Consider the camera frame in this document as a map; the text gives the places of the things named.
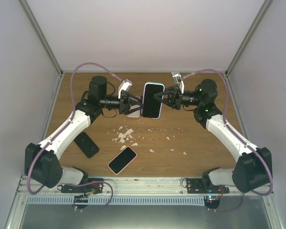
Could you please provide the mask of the beige phone case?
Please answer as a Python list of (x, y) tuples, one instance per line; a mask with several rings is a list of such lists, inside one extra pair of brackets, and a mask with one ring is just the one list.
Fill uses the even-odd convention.
[(140, 117), (140, 111), (133, 112), (127, 115), (128, 118), (138, 118)]

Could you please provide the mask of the phone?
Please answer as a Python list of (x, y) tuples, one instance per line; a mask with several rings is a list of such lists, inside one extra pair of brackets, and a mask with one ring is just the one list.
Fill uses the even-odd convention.
[(108, 168), (115, 174), (120, 174), (134, 159), (137, 153), (130, 147), (123, 149), (108, 163)]
[(158, 119), (161, 114), (162, 103), (154, 99), (154, 95), (164, 91), (164, 84), (146, 82), (143, 90), (142, 117)]

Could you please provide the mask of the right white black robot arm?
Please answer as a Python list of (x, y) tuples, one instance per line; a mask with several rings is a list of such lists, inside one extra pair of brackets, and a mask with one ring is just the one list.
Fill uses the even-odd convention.
[(269, 190), (264, 193), (269, 195), (273, 191), (271, 152), (248, 141), (227, 122), (224, 112), (215, 105), (217, 96), (215, 81), (204, 79), (194, 91), (185, 91), (180, 81), (153, 97), (176, 110), (193, 105), (196, 122), (216, 136), (235, 159), (233, 169), (213, 168), (203, 173), (201, 185), (206, 193), (224, 185), (234, 186), (242, 193), (255, 193), (257, 188), (269, 184)]

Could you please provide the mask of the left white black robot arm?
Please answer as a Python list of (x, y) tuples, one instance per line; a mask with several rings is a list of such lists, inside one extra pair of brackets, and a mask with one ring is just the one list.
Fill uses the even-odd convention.
[(129, 115), (143, 107), (142, 100), (123, 87), (119, 88), (118, 95), (107, 94), (107, 84), (106, 77), (93, 77), (89, 89), (84, 92), (65, 122), (40, 143), (30, 143), (26, 147), (24, 172), (27, 176), (27, 188), (31, 187), (31, 180), (35, 180), (42, 187), (52, 188), (58, 184), (67, 184), (72, 185), (79, 193), (88, 189), (89, 181), (83, 170), (60, 165), (59, 160), (65, 149), (103, 114), (104, 109)]

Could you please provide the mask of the white debris pile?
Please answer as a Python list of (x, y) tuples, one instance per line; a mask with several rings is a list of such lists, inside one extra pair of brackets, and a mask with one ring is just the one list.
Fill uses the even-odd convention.
[(139, 131), (136, 128), (130, 128), (128, 126), (120, 126), (117, 130), (112, 131), (115, 136), (111, 139), (111, 141), (130, 146), (137, 146), (137, 138)]

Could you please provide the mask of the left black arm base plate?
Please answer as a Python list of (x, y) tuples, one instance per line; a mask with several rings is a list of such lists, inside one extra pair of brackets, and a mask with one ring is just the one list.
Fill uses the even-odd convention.
[(78, 186), (58, 185), (57, 189), (61, 193), (73, 194), (99, 194), (102, 193), (103, 178), (85, 178)]

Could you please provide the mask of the aluminium front rail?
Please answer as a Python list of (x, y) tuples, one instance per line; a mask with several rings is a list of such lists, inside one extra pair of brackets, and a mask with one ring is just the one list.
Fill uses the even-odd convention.
[[(198, 196), (198, 194), (188, 194), (184, 187), (185, 180), (181, 184), (181, 177), (103, 177), (104, 181), (109, 183), (113, 188), (115, 196)], [(22, 176), (16, 189), (16, 194), (29, 194), (27, 191), (27, 177)], [(31, 189), (37, 190), (40, 183), (31, 180)], [(232, 186), (228, 186), (229, 193), (227, 195), (239, 196), (241, 192)], [(101, 195), (110, 195), (111, 190), (107, 185), (104, 185)], [(61, 194), (57, 187), (44, 187), (39, 195), (58, 195)]]

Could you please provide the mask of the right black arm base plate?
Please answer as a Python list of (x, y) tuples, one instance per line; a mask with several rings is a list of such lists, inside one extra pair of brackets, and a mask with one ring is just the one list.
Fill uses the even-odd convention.
[(183, 178), (182, 187), (188, 194), (228, 194), (230, 190), (226, 186), (215, 186), (208, 178)]

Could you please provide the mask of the right aluminium corner post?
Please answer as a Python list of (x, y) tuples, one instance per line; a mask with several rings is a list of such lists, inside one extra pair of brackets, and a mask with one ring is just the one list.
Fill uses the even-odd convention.
[(233, 56), (227, 70), (225, 71), (225, 75), (227, 77), (229, 77), (229, 75), (231, 74), (232, 70), (234, 69), (234, 67), (236, 66), (239, 58), (241, 57), (241, 55), (243, 54), (245, 48), (247, 47), (247, 45), (249, 44), (250, 40), (252, 39), (254, 33), (256, 32), (256, 30), (258, 29), (259, 25), (261, 24), (263, 18), (265, 17), (265, 15), (267, 14), (268, 10), (270, 9), (271, 5), (273, 4), (273, 0), (264, 0), (263, 4), (261, 5), (260, 9), (258, 10), (253, 22), (251, 23), (248, 31), (246, 32), (240, 46), (238, 47), (235, 55)]

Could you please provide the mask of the aluminium corner post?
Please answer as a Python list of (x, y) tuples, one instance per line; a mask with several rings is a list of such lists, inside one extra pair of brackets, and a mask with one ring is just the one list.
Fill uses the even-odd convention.
[(261, 5), (260, 9), (258, 10), (253, 22), (251, 23), (248, 31), (246, 32), (240, 46), (238, 47), (235, 55), (233, 56), (227, 70), (225, 71), (225, 75), (227, 77), (229, 77), (229, 75), (231, 74), (232, 70), (234, 69), (234, 67), (236, 66), (239, 58), (241, 57), (241, 55), (243, 54), (245, 48), (247, 47), (247, 45), (249, 44), (250, 40), (252, 39), (254, 33), (256, 32), (256, 30), (258, 29), (259, 25), (261, 24), (263, 18), (265, 17), (265, 15), (267, 14), (268, 10), (270, 9), (271, 5), (273, 4), (273, 0), (264, 0), (263, 4)]
[(63, 77), (63, 70), (61, 69), (61, 67), (58, 64), (58, 61), (49, 45), (49, 43), (47, 42), (47, 39), (42, 31), (42, 29), (39, 26), (39, 23), (31, 9), (31, 7), (29, 6), (28, 2), (26, 0), (19, 0), (18, 1), (20, 6), (22, 7), (24, 13), (26, 14), (26, 17), (28, 18), (31, 26), (33, 27), (38, 39), (40, 40), (43, 48), (45, 49), (52, 65), (54, 66), (56, 72), (58, 73), (58, 75), (62, 78)]

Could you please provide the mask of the left aluminium corner post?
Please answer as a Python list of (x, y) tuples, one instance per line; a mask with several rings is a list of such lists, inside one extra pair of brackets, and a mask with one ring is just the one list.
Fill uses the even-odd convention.
[(20, 6), (22, 7), (24, 13), (26, 14), (26, 17), (28, 18), (31, 26), (33, 27), (38, 39), (40, 40), (43, 48), (45, 49), (52, 65), (54, 66), (56, 72), (58, 73), (58, 75), (62, 78), (63, 77), (63, 70), (61, 69), (61, 67), (58, 64), (58, 61), (49, 45), (49, 43), (47, 42), (47, 39), (42, 31), (42, 29), (39, 26), (39, 23), (31, 9), (31, 7), (29, 6), (28, 2), (26, 0), (19, 0), (18, 1)]

